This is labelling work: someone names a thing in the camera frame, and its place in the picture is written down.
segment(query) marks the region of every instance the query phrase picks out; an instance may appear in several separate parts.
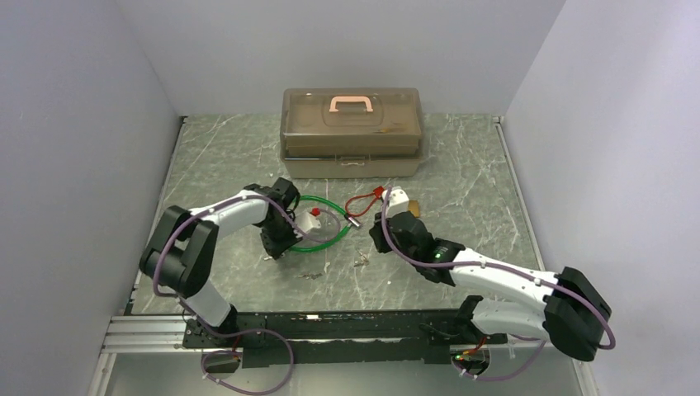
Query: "toolbox handle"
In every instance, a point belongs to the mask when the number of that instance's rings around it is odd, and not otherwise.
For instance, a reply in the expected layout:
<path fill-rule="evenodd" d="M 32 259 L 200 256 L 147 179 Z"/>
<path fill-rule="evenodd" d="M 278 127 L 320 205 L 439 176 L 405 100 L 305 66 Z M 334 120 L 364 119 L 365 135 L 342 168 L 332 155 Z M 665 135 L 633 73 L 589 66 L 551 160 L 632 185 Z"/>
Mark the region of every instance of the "toolbox handle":
<path fill-rule="evenodd" d="M 365 106 L 367 107 L 368 113 L 372 113 L 374 111 L 374 109 L 371 108 L 371 101 L 370 101 L 369 97 L 334 97 L 333 99 L 330 100 L 329 112 L 331 112 L 331 113 L 339 112 L 339 110 L 338 110 L 338 103 L 339 102 L 359 103 L 361 101 L 365 102 Z"/>

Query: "toolbox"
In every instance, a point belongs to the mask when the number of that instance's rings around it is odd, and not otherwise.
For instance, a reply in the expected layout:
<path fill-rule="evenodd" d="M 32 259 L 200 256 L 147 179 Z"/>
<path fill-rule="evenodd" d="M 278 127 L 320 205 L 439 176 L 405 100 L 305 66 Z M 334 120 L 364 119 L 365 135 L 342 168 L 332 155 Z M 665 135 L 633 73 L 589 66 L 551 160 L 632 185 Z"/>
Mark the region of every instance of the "toolbox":
<path fill-rule="evenodd" d="M 287 89 L 280 140 L 291 177 L 412 176 L 423 159 L 418 90 Z"/>

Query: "gray wall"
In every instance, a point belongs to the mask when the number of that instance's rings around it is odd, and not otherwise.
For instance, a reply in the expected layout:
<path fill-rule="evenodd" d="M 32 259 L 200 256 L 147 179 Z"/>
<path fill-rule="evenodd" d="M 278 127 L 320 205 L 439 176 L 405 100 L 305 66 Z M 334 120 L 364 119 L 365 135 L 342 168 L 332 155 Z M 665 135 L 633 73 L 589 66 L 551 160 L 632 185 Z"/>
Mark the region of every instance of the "gray wall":
<path fill-rule="evenodd" d="M 0 2 L 0 54 L 0 394 L 84 394 L 177 117 L 112 0 Z"/>
<path fill-rule="evenodd" d="M 416 87 L 503 114 L 565 0 L 117 0 L 180 114 L 278 112 L 288 87 Z"/>
<path fill-rule="evenodd" d="M 612 306 L 603 395 L 698 394 L 700 7 L 569 0 L 506 115 L 546 265 Z"/>

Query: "floor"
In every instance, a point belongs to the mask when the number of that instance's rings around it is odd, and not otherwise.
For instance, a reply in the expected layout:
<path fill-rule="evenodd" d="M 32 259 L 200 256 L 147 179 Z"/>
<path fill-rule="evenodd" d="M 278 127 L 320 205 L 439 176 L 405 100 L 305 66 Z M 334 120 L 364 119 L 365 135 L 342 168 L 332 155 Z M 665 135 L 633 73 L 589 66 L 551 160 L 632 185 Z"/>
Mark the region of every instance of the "floor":
<path fill-rule="evenodd" d="M 248 184 L 269 186 L 278 177 L 288 177 L 278 159 L 279 124 L 279 115 L 187 117 L 164 187 L 163 207 L 205 206 Z M 492 117 L 430 114 L 425 116 L 425 129 L 425 160 L 413 177 L 293 182 L 301 194 L 340 205 L 379 185 L 401 186 L 419 202 L 421 220 L 435 237 L 537 269 Z M 374 213 L 362 220 L 370 223 Z M 238 311 L 456 308 L 469 294 L 493 296 L 425 280 L 395 255 L 377 253 L 369 228 L 351 230 L 323 252 L 288 252 L 273 261 L 266 260 L 259 230 L 247 227 L 219 241 L 210 278 Z M 174 300 L 155 298 L 150 279 L 141 276 L 134 314 L 180 311 Z"/>

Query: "red cord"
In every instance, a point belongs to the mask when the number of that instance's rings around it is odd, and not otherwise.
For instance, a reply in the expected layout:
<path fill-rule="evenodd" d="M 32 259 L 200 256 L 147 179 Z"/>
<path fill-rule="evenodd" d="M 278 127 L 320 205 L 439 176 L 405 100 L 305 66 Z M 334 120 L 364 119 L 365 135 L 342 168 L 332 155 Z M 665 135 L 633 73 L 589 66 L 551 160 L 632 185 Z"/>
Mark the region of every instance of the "red cord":
<path fill-rule="evenodd" d="M 365 213 L 367 213 L 372 205 L 374 205 L 375 202 L 377 202 L 381 198 L 381 193 L 384 192 L 384 187 L 378 186 L 374 190 L 372 190 L 371 193 L 365 194 L 364 196 L 354 196 L 353 198 L 350 198 L 348 202 L 345 202 L 345 211 L 348 213 L 348 215 L 351 215 L 352 217 L 361 217 Z M 367 198 L 370 196 L 374 196 L 374 199 L 370 202 L 370 204 L 361 212 L 361 213 L 352 213 L 350 209 L 348 208 L 350 206 L 350 202 L 353 202 L 354 200 L 359 200 L 361 198 Z"/>

